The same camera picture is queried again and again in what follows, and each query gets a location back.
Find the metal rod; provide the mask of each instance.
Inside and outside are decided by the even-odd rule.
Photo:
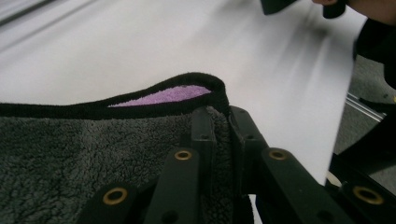
[[[359,101],[359,98],[351,93],[347,94],[346,104],[352,106],[353,108],[357,109],[371,119],[376,120],[377,122],[381,122],[381,120],[384,119],[384,117],[386,116],[386,114],[378,113],[367,105],[362,104]]]

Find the fleece blanket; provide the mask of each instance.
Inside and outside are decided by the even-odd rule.
[[[229,102],[223,82],[200,73],[77,105],[0,104],[0,223],[76,223],[101,187],[157,178],[201,106],[218,144],[204,221],[235,223]]]

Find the white surface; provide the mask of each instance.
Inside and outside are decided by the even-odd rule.
[[[187,72],[221,78],[267,143],[324,183],[364,18],[300,1],[68,0],[0,27],[0,102],[68,105]]]

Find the gray fleece fabric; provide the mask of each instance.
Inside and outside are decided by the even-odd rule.
[[[212,107],[217,162],[206,223],[232,223],[228,122]],[[0,118],[0,223],[76,223],[86,202],[113,182],[141,186],[191,132],[191,114],[149,119]]]

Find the purple lining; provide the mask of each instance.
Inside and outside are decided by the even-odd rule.
[[[177,86],[164,91],[155,92],[151,95],[144,96],[137,100],[131,100],[125,103],[110,105],[109,107],[132,106],[132,105],[155,105],[160,103],[180,102],[191,98],[201,96],[211,91],[201,86]]]

